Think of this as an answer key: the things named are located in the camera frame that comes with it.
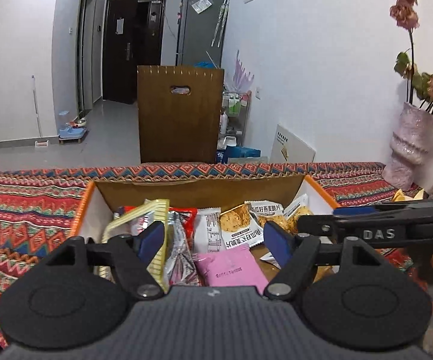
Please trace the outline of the dark entrance door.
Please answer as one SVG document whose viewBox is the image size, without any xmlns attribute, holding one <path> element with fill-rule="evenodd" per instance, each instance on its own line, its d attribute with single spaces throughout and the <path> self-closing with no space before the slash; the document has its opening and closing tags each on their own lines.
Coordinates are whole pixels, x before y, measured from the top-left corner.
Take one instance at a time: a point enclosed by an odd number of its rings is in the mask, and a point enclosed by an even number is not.
<svg viewBox="0 0 433 360">
<path fill-rule="evenodd" d="M 137 68 L 162 60 L 166 0 L 107 0 L 102 46 L 102 97 L 132 104 Z"/>
</svg>

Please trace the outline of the silver yellow striped snack bag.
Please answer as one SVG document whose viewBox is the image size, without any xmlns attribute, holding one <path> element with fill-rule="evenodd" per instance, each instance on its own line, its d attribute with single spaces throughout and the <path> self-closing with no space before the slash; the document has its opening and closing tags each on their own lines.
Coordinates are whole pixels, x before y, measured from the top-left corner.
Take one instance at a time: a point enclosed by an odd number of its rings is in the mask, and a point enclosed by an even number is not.
<svg viewBox="0 0 433 360">
<path fill-rule="evenodd" d="M 98 275 L 136 299 L 162 297 L 168 210 L 157 199 L 113 219 L 96 245 Z"/>
</svg>

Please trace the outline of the orange crisps snack packet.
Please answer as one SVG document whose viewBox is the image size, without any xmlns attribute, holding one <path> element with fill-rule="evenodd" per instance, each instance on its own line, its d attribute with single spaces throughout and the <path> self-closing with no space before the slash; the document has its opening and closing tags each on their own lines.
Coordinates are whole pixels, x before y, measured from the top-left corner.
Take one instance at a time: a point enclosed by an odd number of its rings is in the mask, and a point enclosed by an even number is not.
<svg viewBox="0 0 433 360">
<path fill-rule="evenodd" d="M 290 234 L 297 234 L 298 227 L 297 222 L 301 216 L 305 215 L 313 215 L 313 212 L 310 210 L 309 206 L 309 197 L 308 194 L 304 193 L 303 195 L 296 197 L 290 205 L 288 205 L 284 211 L 283 216 L 286 220 L 284 229 Z"/>
</svg>

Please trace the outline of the brown cardboard carton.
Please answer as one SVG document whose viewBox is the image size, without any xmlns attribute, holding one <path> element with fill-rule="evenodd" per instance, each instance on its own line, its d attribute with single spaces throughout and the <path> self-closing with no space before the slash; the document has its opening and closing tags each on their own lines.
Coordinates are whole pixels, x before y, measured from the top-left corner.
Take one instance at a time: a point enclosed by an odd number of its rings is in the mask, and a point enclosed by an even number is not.
<svg viewBox="0 0 433 360">
<path fill-rule="evenodd" d="M 214 163 L 223 84 L 222 69 L 139 66 L 141 162 Z"/>
</svg>

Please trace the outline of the pink textured vase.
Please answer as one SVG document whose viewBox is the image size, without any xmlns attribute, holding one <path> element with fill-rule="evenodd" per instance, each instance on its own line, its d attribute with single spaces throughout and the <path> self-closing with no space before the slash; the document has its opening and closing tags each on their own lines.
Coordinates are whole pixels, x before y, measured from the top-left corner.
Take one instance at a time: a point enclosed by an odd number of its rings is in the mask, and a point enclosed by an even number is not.
<svg viewBox="0 0 433 360">
<path fill-rule="evenodd" d="M 433 141 L 433 115 L 404 102 L 390 139 L 390 159 L 383 179 L 396 189 L 408 191 L 416 170 L 424 164 Z"/>
</svg>

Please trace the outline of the white biscuit snack packet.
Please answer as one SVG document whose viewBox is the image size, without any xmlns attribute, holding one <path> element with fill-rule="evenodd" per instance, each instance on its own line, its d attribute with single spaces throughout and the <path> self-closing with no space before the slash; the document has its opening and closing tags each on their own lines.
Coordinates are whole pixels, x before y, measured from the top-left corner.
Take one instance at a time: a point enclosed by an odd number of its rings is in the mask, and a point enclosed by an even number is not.
<svg viewBox="0 0 433 360">
<path fill-rule="evenodd" d="M 227 250 L 240 245 L 249 248 L 263 243 L 263 230 L 251 216 L 248 205 L 242 204 L 220 215 L 221 236 Z"/>
</svg>

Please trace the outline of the grey refrigerator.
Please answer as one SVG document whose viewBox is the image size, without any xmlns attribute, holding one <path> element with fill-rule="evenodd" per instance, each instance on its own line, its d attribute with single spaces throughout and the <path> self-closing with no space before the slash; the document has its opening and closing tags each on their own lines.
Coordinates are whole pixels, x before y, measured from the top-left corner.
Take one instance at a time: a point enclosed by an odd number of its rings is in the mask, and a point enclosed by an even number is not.
<svg viewBox="0 0 433 360">
<path fill-rule="evenodd" d="M 219 68 L 229 0 L 181 0 L 176 66 Z"/>
</svg>

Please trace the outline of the pink snack pack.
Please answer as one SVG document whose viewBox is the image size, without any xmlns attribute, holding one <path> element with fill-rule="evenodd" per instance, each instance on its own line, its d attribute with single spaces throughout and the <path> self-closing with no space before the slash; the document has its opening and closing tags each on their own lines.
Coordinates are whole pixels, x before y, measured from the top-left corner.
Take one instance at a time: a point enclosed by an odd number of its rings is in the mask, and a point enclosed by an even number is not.
<svg viewBox="0 0 433 360">
<path fill-rule="evenodd" d="M 262 293 L 269 283 L 246 244 L 219 252 L 196 253 L 193 260 L 209 287 L 254 286 Z"/>
</svg>

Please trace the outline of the red cardboard snack box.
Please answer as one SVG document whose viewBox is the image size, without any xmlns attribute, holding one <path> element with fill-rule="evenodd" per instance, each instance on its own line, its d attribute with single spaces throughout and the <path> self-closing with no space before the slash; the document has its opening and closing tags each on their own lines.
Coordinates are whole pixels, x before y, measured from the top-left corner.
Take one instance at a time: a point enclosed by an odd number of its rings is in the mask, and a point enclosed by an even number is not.
<svg viewBox="0 0 433 360">
<path fill-rule="evenodd" d="M 144 200 L 167 199 L 173 207 L 219 207 L 226 211 L 245 201 L 269 200 L 288 206 L 307 194 L 314 214 L 331 214 L 340 207 L 311 176 L 289 175 L 260 179 L 200 179 L 129 183 L 91 181 L 71 225 L 71 236 L 102 240 L 113 212 L 121 206 L 139 206 Z"/>
</svg>

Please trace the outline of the blue pet feeder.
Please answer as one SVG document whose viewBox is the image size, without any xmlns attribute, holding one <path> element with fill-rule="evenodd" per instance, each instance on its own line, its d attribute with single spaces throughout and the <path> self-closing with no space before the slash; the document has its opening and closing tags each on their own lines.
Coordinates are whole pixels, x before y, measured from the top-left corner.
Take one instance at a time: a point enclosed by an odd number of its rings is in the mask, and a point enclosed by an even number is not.
<svg viewBox="0 0 433 360">
<path fill-rule="evenodd" d="M 76 142 L 81 143 L 88 133 L 87 120 L 85 118 L 73 120 L 69 111 L 59 113 L 59 143 Z"/>
</svg>

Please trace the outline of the patterned red tablecloth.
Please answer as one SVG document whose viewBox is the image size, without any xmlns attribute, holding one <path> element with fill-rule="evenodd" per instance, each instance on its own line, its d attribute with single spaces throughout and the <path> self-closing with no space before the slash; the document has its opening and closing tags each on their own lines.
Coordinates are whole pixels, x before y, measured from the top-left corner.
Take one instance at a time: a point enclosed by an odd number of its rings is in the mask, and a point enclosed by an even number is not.
<svg viewBox="0 0 433 360">
<path fill-rule="evenodd" d="M 397 189 L 382 177 L 381 163 L 161 163 L 0 172 L 0 295 L 50 251 L 60 246 L 82 217 L 88 191 L 126 184 L 277 179 L 288 193 L 268 200 L 288 203 L 309 181 L 331 207 L 389 202 Z M 0 329 L 0 345 L 7 343 Z"/>
</svg>

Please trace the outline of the red foil snack bag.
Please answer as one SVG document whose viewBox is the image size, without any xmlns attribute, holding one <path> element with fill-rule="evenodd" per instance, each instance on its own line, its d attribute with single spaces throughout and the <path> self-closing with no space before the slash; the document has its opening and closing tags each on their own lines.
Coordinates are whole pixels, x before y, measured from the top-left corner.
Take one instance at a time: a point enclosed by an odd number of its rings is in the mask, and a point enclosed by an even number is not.
<svg viewBox="0 0 433 360">
<path fill-rule="evenodd" d="M 178 213 L 181 224 L 185 231 L 186 240 L 190 250 L 194 249 L 194 223 L 198 213 L 196 208 L 175 208 L 169 207 L 169 211 Z M 133 235 L 137 235 L 150 224 L 149 219 L 133 219 L 130 222 L 130 231 Z"/>
</svg>

